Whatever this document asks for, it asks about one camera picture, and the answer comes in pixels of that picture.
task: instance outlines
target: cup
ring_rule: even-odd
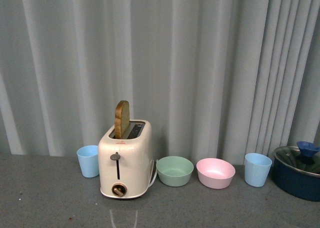
[[[262,187],[268,177],[272,160],[259,153],[248,153],[244,159],[244,179],[250,186]]]
[[[98,146],[87,145],[81,147],[76,152],[81,168],[82,175],[92,178],[99,175]]]

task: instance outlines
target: pink bowl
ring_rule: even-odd
[[[212,189],[228,187],[236,173],[232,164],[217,158],[199,160],[196,169],[200,182]]]

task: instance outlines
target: white toaster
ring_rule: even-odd
[[[154,169],[152,129],[146,120],[130,120],[123,139],[115,138],[113,125],[98,145],[100,191],[116,199],[142,196]]]

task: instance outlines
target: toaster knob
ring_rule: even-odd
[[[112,154],[110,156],[110,159],[113,160],[113,161],[118,161],[118,160],[120,160],[120,157],[121,156],[118,154],[118,152],[116,152],[115,154]]]
[[[127,188],[124,184],[114,184],[112,186],[112,193],[117,197],[123,197],[127,193]]]

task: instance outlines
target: toaster lever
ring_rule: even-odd
[[[120,160],[120,157],[121,156],[118,154],[118,152],[116,152],[115,154],[112,154],[110,156],[110,159],[113,160],[113,161],[118,161],[118,160]]]

